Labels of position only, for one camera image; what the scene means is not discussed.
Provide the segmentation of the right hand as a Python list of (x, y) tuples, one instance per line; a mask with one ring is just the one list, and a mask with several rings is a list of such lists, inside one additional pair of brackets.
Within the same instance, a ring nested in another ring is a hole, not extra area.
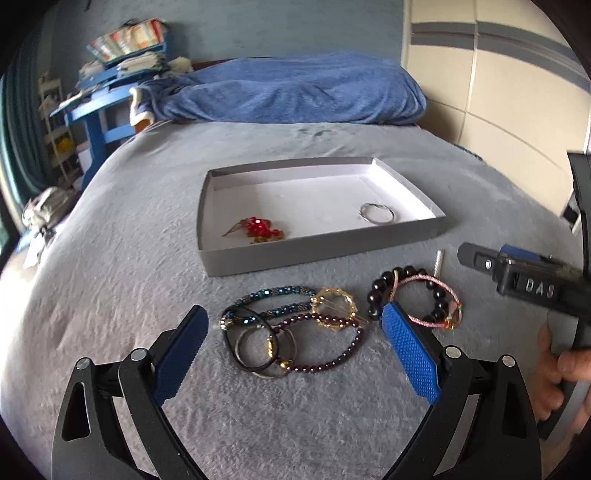
[(534, 373), (531, 402), (537, 420), (547, 420), (564, 401), (558, 385), (561, 381), (580, 382), (591, 379), (590, 350), (565, 351), (559, 356), (551, 353), (552, 334), (544, 324), (538, 334), (540, 355)]

